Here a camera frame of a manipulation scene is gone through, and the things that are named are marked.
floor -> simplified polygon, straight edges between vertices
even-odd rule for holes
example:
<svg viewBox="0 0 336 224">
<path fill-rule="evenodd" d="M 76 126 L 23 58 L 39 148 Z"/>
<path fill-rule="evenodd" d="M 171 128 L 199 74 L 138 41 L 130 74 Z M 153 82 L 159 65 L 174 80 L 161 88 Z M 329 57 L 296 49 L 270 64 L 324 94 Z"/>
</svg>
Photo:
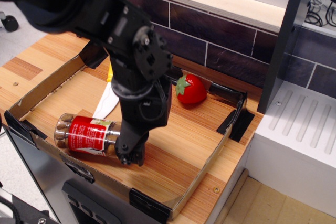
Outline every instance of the floor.
<svg viewBox="0 0 336 224">
<path fill-rule="evenodd" d="M 3 11 L 5 15 L 14 16 L 19 23 L 19 28 L 12 33 L 7 32 L 3 24 L 0 23 L 0 66 L 2 66 L 40 40 L 45 36 L 45 33 L 34 29 L 13 3 L 0 2 L 0 11 Z M 49 210 L 42 194 L 6 134 L 0 136 L 0 146 L 0 182 L 3 184 L 3 189 L 38 210 Z"/>
<path fill-rule="evenodd" d="M 223 208 L 223 220 L 216 224 L 336 224 L 336 218 L 243 175 L 227 201 L 231 204 Z"/>
</svg>

screw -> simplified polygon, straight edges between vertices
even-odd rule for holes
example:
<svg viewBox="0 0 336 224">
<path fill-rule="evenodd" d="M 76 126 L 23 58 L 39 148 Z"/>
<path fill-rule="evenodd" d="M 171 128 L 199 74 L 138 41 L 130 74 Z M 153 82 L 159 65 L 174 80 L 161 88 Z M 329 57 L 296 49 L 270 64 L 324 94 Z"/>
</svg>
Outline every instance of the screw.
<svg viewBox="0 0 336 224">
<path fill-rule="evenodd" d="M 128 7 L 125 6 L 125 7 L 124 7 L 124 14 L 126 15 L 126 14 L 128 13 L 128 11 L 129 11 L 129 10 L 128 10 Z"/>
<path fill-rule="evenodd" d="M 110 36 L 110 37 L 108 38 L 108 40 L 107 40 L 107 43 L 108 43 L 108 44 L 112 44 L 112 42 L 113 42 L 113 38 Z"/>
<path fill-rule="evenodd" d="M 37 224 L 46 224 L 47 220 L 45 218 L 41 218 L 38 220 Z"/>
<path fill-rule="evenodd" d="M 148 46 L 149 43 L 150 43 L 149 37 L 147 35 L 142 35 L 141 36 L 141 44 L 143 46 L 145 46 L 145 45 Z"/>
<path fill-rule="evenodd" d="M 220 189 L 217 186 L 215 186 L 213 190 L 214 190 L 214 193 L 216 194 L 219 194 L 220 192 Z"/>
</svg>

dark tile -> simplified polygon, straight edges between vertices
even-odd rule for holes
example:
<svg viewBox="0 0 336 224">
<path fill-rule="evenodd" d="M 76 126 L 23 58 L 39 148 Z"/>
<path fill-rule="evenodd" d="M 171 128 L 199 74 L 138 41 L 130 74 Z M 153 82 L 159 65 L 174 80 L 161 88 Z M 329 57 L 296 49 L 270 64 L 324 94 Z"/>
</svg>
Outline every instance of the dark tile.
<svg viewBox="0 0 336 224">
<path fill-rule="evenodd" d="M 204 65 L 206 42 L 161 26 L 156 26 L 155 31 L 167 41 L 169 52 Z"/>
<path fill-rule="evenodd" d="M 208 45 L 206 66 L 260 88 L 264 86 L 269 67 L 268 64 L 211 44 Z"/>
<path fill-rule="evenodd" d="M 256 30 L 171 4 L 171 28 L 250 56 Z"/>
<path fill-rule="evenodd" d="M 135 6 L 142 8 L 151 21 L 163 26 L 169 26 L 169 4 L 164 0 L 128 0 Z"/>
<path fill-rule="evenodd" d="M 336 38 L 302 28 L 293 55 L 336 68 Z"/>
<path fill-rule="evenodd" d="M 336 98 L 336 70 L 317 65 L 309 89 Z"/>
<path fill-rule="evenodd" d="M 291 57 L 285 81 L 289 81 L 301 87 L 306 87 L 314 69 L 314 63 L 297 58 Z"/>
<path fill-rule="evenodd" d="M 252 57 L 270 63 L 278 36 L 257 31 Z"/>
</svg>

wooden table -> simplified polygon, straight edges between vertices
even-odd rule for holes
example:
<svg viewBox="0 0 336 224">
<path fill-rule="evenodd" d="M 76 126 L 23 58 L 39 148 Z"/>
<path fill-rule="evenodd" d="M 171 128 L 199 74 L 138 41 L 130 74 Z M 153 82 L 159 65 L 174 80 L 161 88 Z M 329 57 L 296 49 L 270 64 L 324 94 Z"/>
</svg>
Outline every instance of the wooden table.
<svg viewBox="0 0 336 224">
<path fill-rule="evenodd" d="M 6 110 L 48 78 L 51 73 L 76 56 L 87 42 L 86 39 L 78 38 L 71 33 L 47 35 L 3 65 L 0 68 L 2 76 L 0 113 L 3 123 L 6 125 L 4 120 Z M 71 84 L 65 83 L 62 85 L 62 88 L 53 94 L 52 99 L 44 100 L 22 119 L 27 119 L 45 133 L 48 136 L 46 141 L 55 145 L 53 139 L 54 128 L 58 118 L 63 113 L 92 116 L 106 86 L 108 64 L 108 61 L 104 61 L 96 70 L 86 68 L 76 74 L 76 77 L 71 80 Z M 248 110 L 256 115 L 239 143 L 232 140 L 226 142 L 215 163 L 205 174 L 202 182 L 193 192 L 180 214 L 171 221 L 171 223 L 204 223 L 221 192 L 225 189 L 226 183 L 234 172 L 262 118 L 262 115 L 256 112 L 261 90 L 179 57 L 174 58 L 174 64 L 218 84 L 238 91 L 247 91 Z M 84 86 L 85 92 L 83 90 L 79 92 L 74 89 L 75 86 Z M 175 94 L 173 94 L 173 104 L 178 104 Z M 218 108 L 220 108 L 221 116 L 217 115 Z M 193 115 L 200 116 L 190 117 L 188 112 L 185 112 L 186 109 L 192 111 Z M 151 132 L 151 138 L 146 143 L 146 159 L 143 167 L 123 168 L 118 163 L 119 161 L 102 160 L 100 157 L 86 158 L 81 154 L 71 155 L 102 173 L 113 176 L 113 179 L 119 179 L 127 187 L 136 187 L 145 191 L 150 197 L 173 206 L 194 177 L 197 176 L 197 173 L 222 138 L 216 132 L 216 129 L 232 109 L 232 105 L 226 104 L 211 95 L 199 106 L 189 106 L 187 108 L 180 105 L 172 106 L 170 122 L 165 127 L 165 131 L 155 129 Z M 107 119 L 120 121 L 120 106 L 117 106 Z M 189 136 L 188 143 L 180 144 L 177 141 L 170 143 L 165 141 L 174 133 L 178 135 L 175 137 L 182 135 L 187 138 L 189 133 L 185 129 L 188 127 L 197 133 L 194 136 Z M 168 135 L 160 140 L 164 132 Z M 186 171 L 190 173 L 189 180 L 185 180 L 185 174 L 180 174 Z"/>
</svg>

cardboard tray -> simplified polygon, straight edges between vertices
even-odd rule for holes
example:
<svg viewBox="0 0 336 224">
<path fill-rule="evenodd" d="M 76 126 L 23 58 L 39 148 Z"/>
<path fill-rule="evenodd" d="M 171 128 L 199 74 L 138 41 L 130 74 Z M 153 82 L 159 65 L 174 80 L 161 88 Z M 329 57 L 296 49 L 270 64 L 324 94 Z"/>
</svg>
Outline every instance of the cardboard tray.
<svg viewBox="0 0 336 224">
<path fill-rule="evenodd" d="M 92 70 L 83 58 L 78 55 L 66 62 L 6 111 L 10 130 L 159 222 L 174 220 L 219 155 L 239 114 L 247 113 L 246 96 L 203 80 L 210 91 L 207 99 L 185 105 L 173 89 L 169 123 L 150 132 L 145 164 L 123 166 L 117 159 L 68 152 L 54 144 L 59 117 L 92 116 L 106 86 L 99 68 L 105 69 L 108 59 Z M 107 119 L 121 121 L 119 105 Z"/>
</svg>

